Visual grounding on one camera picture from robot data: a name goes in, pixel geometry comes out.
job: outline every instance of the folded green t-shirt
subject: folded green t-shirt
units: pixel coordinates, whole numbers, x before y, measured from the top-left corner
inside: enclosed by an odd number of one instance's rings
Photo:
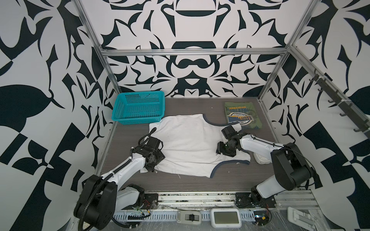
[[[238,121],[243,126],[242,128],[262,128],[253,103],[225,102],[225,114],[228,123]]]

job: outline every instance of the digital display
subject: digital display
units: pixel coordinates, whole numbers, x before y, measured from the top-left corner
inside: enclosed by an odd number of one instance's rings
[[[216,224],[238,224],[237,212],[214,212]]]

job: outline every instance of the teal plastic basket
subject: teal plastic basket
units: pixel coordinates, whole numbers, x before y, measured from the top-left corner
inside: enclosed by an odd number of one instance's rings
[[[164,116],[162,91],[125,92],[117,96],[112,120],[121,124],[155,123]]]

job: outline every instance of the t-shirt logo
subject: t-shirt logo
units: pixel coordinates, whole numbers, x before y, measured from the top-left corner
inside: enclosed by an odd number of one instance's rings
[[[238,121],[240,125],[247,125],[254,121],[253,117],[251,115],[247,115],[245,113],[241,112],[231,112],[228,116],[228,123],[236,122]]]

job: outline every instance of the patterned wallpaper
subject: patterned wallpaper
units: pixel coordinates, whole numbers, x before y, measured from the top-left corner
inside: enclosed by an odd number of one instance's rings
[[[1,230],[65,230],[116,97],[69,0],[0,2]]]
[[[123,92],[168,97],[258,96],[279,55],[109,57]]]
[[[156,49],[284,47],[309,0],[82,2],[103,48]]]
[[[370,115],[370,2],[323,0],[298,48]],[[370,228],[370,140],[293,57],[263,99],[280,142],[295,142],[314,165],[314,196],[324,215],[346,230]]]

